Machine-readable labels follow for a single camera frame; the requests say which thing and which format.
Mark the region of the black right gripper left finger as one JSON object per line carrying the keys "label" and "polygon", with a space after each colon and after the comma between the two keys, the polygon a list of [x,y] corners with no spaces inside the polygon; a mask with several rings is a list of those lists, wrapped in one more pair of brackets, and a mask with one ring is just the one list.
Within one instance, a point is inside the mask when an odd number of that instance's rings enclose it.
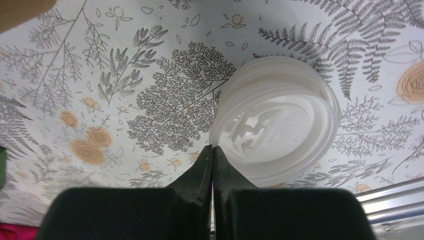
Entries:
{"label": "black right gripper left finger", "polygon": [[212,151],[162,188],[76,187],[45,215],[38,240],[208,240]]}

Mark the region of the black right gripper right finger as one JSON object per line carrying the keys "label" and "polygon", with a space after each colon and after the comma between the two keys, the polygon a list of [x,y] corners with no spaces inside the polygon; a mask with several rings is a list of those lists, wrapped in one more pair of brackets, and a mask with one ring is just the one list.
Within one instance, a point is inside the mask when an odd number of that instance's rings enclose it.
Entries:
{"label": "black right gripper right finger", "polygon": [[338,188],[259,188],[212,150],[218,240],[373,240],[360,203]]}

